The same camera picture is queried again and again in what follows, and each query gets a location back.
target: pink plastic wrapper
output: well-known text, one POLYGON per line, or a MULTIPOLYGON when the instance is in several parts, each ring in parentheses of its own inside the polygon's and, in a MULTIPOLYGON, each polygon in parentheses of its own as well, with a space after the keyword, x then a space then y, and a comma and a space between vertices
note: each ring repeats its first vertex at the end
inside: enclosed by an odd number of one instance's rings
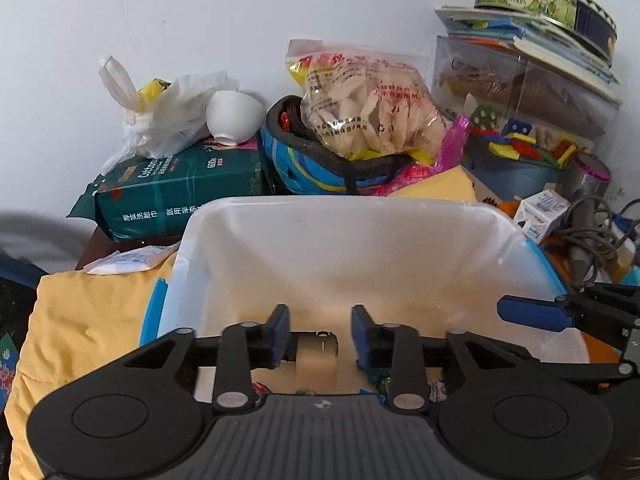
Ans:
POLYGON ((432 166, 412 164, 398 173, 398 176, 391 182, 379 186, 375 192, 373 192, 373 195, 388 196, 403 187, 410 186, 425 178, 455 168, 460 163, 460 160, 462 160, 462 151, 468 136, 469 119, 460 115, 442 139, 442 146, 432 166))

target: purple lid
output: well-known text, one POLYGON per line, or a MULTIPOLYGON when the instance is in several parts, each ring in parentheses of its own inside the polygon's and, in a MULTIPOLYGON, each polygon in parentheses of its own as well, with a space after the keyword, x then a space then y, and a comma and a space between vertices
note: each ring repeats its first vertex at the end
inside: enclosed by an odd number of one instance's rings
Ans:
POLYGON ((580 152, 574 156, 574 161, 587 175, 604 182, 610 182, 611 172, 597 156, 580 152))

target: yellow cloth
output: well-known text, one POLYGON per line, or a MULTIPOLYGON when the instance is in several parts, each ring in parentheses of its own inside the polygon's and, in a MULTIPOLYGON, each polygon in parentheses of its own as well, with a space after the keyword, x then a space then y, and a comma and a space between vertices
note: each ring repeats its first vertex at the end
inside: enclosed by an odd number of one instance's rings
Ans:
POLYGON ((118 276, 76 270, 43 277, 4 409, 14 438, 11 480, 43 476, 25 431, 33 407, 53 390, 137 348, 151 292, 158 278, 169 277, 174 260, 172 254, 161 267, 118 276))
POLYGON ((461 166, 403 187, 389 196, 476 202, 474 184, 461 166))

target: white plastic bin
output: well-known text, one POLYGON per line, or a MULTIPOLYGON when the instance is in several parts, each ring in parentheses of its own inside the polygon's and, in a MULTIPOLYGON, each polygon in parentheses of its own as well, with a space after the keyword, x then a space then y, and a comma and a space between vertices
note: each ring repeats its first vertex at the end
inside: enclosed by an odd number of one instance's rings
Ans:
MULTIPOLYGON (((545 361, 588 362, 580 333, 503 322, 504 294, 552 300, 562 286, 539 249, 497 209, 439 200, 351 196, 229 198, 189 220, 164 301, 158 334, 181 326, 219 335, 243 320, 263 322, 278 303, 292 330, 338 336, 338 391, 366 387, 354 368, 350 309, 376 322, 444 336, 462 328, 526 346, 545 361)), ((273 388, 265 374, 254 380, 273 388)), ((202 371, 196 398, 210 400, 202 371)))

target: green cotton tissue package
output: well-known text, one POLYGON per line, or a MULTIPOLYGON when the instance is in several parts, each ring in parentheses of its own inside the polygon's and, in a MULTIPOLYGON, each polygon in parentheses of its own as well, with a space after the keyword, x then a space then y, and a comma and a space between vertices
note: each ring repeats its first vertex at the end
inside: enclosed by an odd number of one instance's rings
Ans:
POLYGON ((229 149, 212 137, 174 156, 135 156, 99 175, 68 218, 89 218, 115 242, 179 236, 203 204, 273 194, 260 142, 229 149))

